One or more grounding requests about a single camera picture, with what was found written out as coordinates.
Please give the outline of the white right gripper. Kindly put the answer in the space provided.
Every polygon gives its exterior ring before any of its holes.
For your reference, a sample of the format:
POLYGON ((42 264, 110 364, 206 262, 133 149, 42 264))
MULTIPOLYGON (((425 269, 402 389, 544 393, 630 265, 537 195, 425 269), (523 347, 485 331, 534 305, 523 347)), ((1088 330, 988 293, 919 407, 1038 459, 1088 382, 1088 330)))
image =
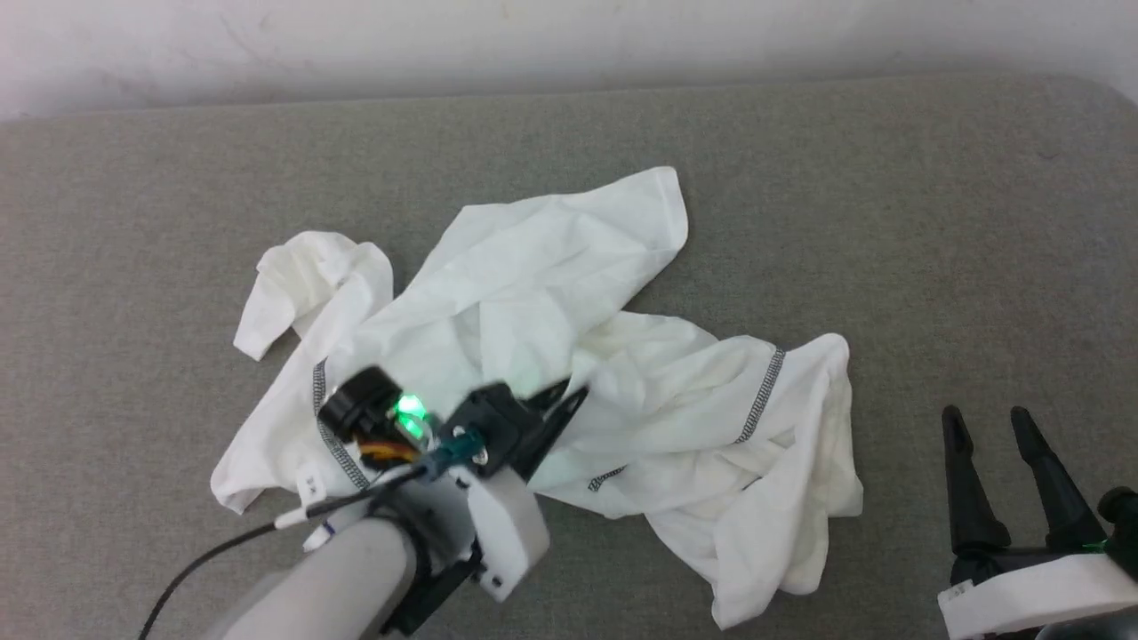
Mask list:
POLYGON ((1009 419, 1022 460, 1030 467, 1047 520, 1046 548, 1012 549, 978 469, 960 410, 942 410, 945 474, 955 563, 951 586, 938 606, 951 639, 1012 635, 1028 629, 1131 609, 1135 547, 1104 542, 1085 495, 1024 407, 1009 419))

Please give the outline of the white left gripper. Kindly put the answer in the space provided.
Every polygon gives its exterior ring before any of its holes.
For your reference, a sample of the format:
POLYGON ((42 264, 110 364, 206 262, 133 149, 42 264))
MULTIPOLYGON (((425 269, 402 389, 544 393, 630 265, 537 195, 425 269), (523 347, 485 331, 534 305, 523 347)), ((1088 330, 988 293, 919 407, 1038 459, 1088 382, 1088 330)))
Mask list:
POLYGON ((543 511, 526 482, 589 396, 589 386, 572 393, 568 388, 569 380, 553 381, 520 400, 525 412, 541 416, 541 425, 525 437, 525 479, 510 466, 487 478, 465 467, 450 469, 450 477, 464 494, 481 550, 478 584, 497 604, 516 592, 551 545, 543 511))

